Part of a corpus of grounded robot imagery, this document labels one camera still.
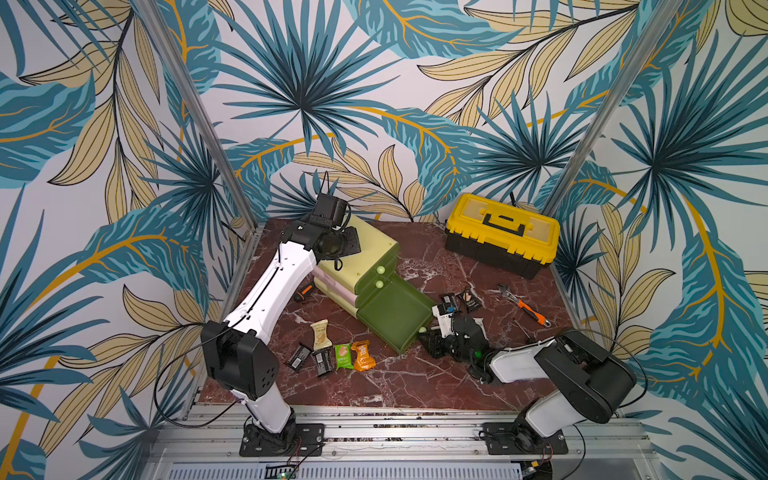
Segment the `yellow toolbox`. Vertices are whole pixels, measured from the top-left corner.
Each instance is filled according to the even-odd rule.
[[[560,224],[554,218],[464,194],[445,232],[448,250],[530,280],[554,260]]]

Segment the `tropical leaf wallpaper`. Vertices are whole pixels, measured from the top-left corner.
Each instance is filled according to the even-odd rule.
[[[161,3],[206,91],[213,8]],[[157,372],[220,318],[250,232],[128,0],[0,18],[0,478],[133,479]],[[166,412],[201,360],[160,379]]]
[[[187,64],[219,72],[198,90],[257,218],[296,216],[317,171],[364,217],[434,221],[461,192],[532,207],[657,3],[229,0]]]
[[[768,478],[767,12],[683,2],[558,208],[568,297],[646,372],[672,479]]]

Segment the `vent grille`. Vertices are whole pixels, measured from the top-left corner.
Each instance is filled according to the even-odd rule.
[[[269,480],[269,464],[174,464],[167,480]],[[296,480],[521,480],[518,463],[304,462]]]

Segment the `beige snack bag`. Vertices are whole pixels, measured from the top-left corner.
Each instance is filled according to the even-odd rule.
[[[328,340],[328,319],[320,320],[319,322],[311,323],[312,330],[315,331],[315,350],[324,349],[327,346],[333,345],[333,342]]]

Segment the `toolbox lid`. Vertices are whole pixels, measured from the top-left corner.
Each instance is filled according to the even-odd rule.
[[[557,220],[477,195],[463,194],[458,199],[446,228],[542,264],[551,263],[558,252]]]

